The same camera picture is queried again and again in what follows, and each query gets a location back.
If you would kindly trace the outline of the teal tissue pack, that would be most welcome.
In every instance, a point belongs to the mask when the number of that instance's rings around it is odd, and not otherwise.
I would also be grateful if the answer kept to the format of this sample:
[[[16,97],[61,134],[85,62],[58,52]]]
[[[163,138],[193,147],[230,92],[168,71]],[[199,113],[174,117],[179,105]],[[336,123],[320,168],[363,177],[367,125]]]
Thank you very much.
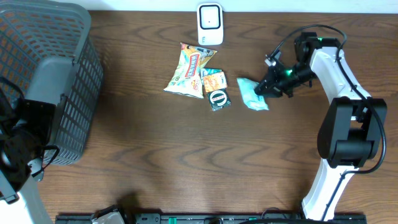
[[[204,82],[204,77],[208,75],[212,75],[214,73],[221,72],[221,69],[215,69],[215,68],[202,68],[200,70],[200,78],[201,81]]]

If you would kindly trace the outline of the teal wet wipe packet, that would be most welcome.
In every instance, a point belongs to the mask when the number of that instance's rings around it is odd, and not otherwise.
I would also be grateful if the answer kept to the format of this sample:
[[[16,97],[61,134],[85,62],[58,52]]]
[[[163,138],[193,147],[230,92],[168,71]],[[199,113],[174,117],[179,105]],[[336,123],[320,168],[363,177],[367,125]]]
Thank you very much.
[[[254,82],[248,78],[237,78],[237,83],[243,99],[243,103],[249,109],[255,111],[269,109],[264,97],[259,96],[254,92],[255,87],[258,86],[258,82]]]

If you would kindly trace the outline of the yellow white snack bag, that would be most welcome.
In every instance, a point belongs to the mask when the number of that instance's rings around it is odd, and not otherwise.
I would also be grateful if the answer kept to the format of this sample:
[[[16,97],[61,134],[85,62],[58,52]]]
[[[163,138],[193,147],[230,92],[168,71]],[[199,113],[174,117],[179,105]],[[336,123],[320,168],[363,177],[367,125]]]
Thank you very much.
[[[200,70],[217,53],[216,50],[181,44],[181,53],[177,68],[164,91],[194,98],[203,98],[203,84]]]

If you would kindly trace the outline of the orange tissue pack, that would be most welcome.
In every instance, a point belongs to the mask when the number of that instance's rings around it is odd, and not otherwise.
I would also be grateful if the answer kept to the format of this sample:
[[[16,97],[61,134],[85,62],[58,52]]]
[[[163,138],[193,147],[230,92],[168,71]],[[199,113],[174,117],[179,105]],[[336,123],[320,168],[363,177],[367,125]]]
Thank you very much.
[[[224,72],[217,72],[203,77],[205,91],[207,93],[228,87]]]

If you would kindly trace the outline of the dark green ointment box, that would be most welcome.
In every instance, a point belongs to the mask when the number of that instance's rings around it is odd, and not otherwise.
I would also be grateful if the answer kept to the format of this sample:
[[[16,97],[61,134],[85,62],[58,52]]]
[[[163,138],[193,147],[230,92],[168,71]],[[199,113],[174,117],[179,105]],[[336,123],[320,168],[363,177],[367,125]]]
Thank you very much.
[[[218,111],[231,105],[231,100],[226,89],[215,90],[207,93],[212,111]]]

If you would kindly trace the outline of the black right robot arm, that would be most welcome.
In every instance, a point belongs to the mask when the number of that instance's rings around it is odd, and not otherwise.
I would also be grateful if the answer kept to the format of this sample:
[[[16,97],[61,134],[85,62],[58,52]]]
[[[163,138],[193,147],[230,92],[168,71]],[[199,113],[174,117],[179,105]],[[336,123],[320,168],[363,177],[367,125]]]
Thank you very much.
[[[294,40],[296,64],[285,66],[275,49],[266,56],[268,72],[255,87],[257,96],[291,97],[294,88],[318,79],[329,108],[317,136],[321,157],[315,180],[302,199],[303,217],[331,221],[335,207],[354,175],[376,171],[386,155],[386,102],[359,84],[345,60],[343,43],[303,32]]]

